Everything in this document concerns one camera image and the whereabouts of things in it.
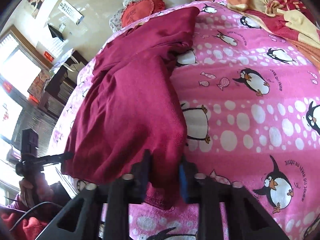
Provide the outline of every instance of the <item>cartoon penguin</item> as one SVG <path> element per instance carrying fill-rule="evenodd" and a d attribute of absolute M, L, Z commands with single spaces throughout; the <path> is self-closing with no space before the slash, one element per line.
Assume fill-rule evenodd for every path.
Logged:
<path fill-rule="evenodd" d="M 309 105 L 308 111 L 306 113 L 306 119 L 310 127 L 318 134 L 320 134 L 320 105 L 312 107 L 312 103 L 313 101 Z"/>
<path fill-rule="evenodd" d="M 233 80 L 239 83 L 244 83 L 249 89 L 255 91 L 258 97 L 262 97 L 269 93 L 269 83 L 266 82 L 257 71 L 250 68 L 241 70 L 240 78 L 233 78 Z"/>
<path fill-rule="evenodd" d="M 304 232 L 303 234 L 303 239 L 305 237 L 307 237 L 308 235 L 310 235 L 318 226 L 318 224 L 320 223 L 320 214 L 318 215 L 318 217 L 315 219 L 315 221 L 313 221 L 313 223 L 307 228 L 307 230 Z"/>
<path fill-rule="evenodd" d="M 193 50 L 189 50 L 184 54 L 180 54 L 177 57 L 177 67 L 189 65 L 189 64 L 195 64 L 196 61 L 196 55 L 194 54 Z"/>
<path fill-rule="evenodd" d="M 208 110 L 202 105 L 201 107 L 186 108 L 182 110 L 186 119 L 188 139 L 210 142 L 208 135 Z"/>
<path fill-rule="evenodd" d="M 146 240 L 165 240 L 168 239 L 170 237 L 175 237 L 175 236 L 194 236 L 194 240 L 197 239 L 197 234 L 198 232 L 196 232 L 195 235 L 193 234 L 167 234 L 168 232 L 170 232 L 171 230 L 174 230 L 176 228 L 168 228 L 165 230 L 160 231 L 158 234 L 153 235 L 153 236 L 149 236 Z"/>
<path fill-rule="evenodd" d="M 273 162 L 273 171 L 264 180 L 264 186 L 254 189 L 258 195 L 266 195 L 269 203 L 274 207 L 273 214 L 279 213 L 280 209 L 287 207 L 293 197 L 293 189 L 288 178 L 279 171 L 275 159 L 270 155 Z"/>
<path fill-rule="evenodd" d="M 236 41 L 234 38 L 231 38 L 229 36 L 224 35 L 222 32 L 218 31 L 219 33 L 217 34 L 217 36 L 213 36 L 213 37 L 217 37 L 220 40 L 224 41 L 225 43 L 228 43 L 232 46 L 237 46 L 238 45 L 238 41 Z"/>
<path fill-rule="evenodd" d="M 249 27 L 250 29 L 261 29 L 261 27 L 258 23 L 256 23 L 254 20 L 252 20 L 246 16 L 241 17 L 240 23 L 244 26 Z"/>
<path fill-rule="evenodd" d="M 281 62 L 287 63 L 290 61 L 296 62 L 292 57 L 290 57 L 283 49 L 269 49 L 267 55 L 273 59 L 279 60 Z"/>
<path fill-rule="evenodd" d="M 216 13 L 217 9 L 213 8 L 211 6 L 207 6 L 206 4 L 204 4 L 205 6 L 202 8 L 203 12 L 207 12 L 207 13 Z"/>

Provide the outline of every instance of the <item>window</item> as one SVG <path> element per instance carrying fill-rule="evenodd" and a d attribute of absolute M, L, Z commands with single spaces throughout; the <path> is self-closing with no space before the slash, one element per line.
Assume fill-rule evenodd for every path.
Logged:
<path fill-rule="evenodd" d="M 11 34 L 1 42 L 0 55 L 0 74 L 28 98 L 28 88 L 41 69 Z"/>

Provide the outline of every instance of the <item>red clothing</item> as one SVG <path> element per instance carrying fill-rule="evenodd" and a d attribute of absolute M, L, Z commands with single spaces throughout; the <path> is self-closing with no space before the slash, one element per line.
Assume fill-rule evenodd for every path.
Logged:
<path fill-rule="evenodd" d="M 21 202 L 13 202 L 7 207 L 0 207 L 0 216 L 7 228 L 10 229 L 18 221 L 18 219 L 24 214 L 27 207 Z M 40 232 L 47 226 L 47 222 L 39 221 L 35 217 L 28 217 L 23 219 L 11 232 L 13 237 L 17 240 L 34 240 L 40 234 Z"/>
<path fill-rule="evenodd" d="M 150 19 L 108 43 L 96 56 L 92 87 L 71 129 L 63 165 L 74 178 L 103 184 L 127 173 L 145 149 L 153 155 L 150 181 L 165 195 L 178 189 L 187 127 L 170 75 L 176 56 L 191 49 L 196 7 Z M 148 191 L 152 205 L 170 208 Z"/>

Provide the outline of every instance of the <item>bed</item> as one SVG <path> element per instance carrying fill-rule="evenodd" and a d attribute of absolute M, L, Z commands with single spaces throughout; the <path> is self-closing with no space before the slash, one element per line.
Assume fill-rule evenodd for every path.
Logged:
<path fill-rule="evenodd" d="M 114 33 L 106 44 L 150 18 L 199 8 L 192 49 L 178 56 L 170 77 L 187 125 L 184 153 L 216 181 L 244 184 L 289 239 L 313 239 L 320 222 L 320 136 L 312 125 L 320 105 L 320 72 L 290 42 L 223 4 L 227 0 L 195 1 L 152 14 Z M 96 57 L 79 73 L 48 154 L 64 152 L 95 64 Z M 86 184 L 67 180 L 75 194 Z M 168 210 L 131 205 L 130 237 L 144 240 L 172 228 L 170 234 L 193 240 L 197 216 L 197 206 L 182 201 Z"/>

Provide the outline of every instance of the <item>wooden furniture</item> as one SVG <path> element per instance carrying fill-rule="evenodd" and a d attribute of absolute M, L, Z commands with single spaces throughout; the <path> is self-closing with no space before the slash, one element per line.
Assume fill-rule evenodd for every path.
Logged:
<path fill-rule="evenodd" d="M 79 64 L 80 62 L 82 62 L 84 65 L 88 64 L 88 62 L 84 59 L 84 57 L 80 55 L 78 51 L 73 51 L 71 56 L 64 63 L 62 63 L 62 66 L 59 68 L 58 72 L 52 77 L 48 85 L 45 87 L 44 93 L 40 99 L 38 107 L 46 114 L 48 114 L 50 117 L 54 119 L 59 118 L 59 116 L 57 116 L 55 113 L 48 110 L 48 101 L 50 98 L 54 98 L 63 106 L 66 106 L 67 104 L 66 101 L 59 97 L 61 84 L 65 82 L 73 89 L 76 88 L 76 84 L 70 78 L 67 77 L 68 69 L 64 65 L 68 65 L 69 67 L 72 64 Z"/>

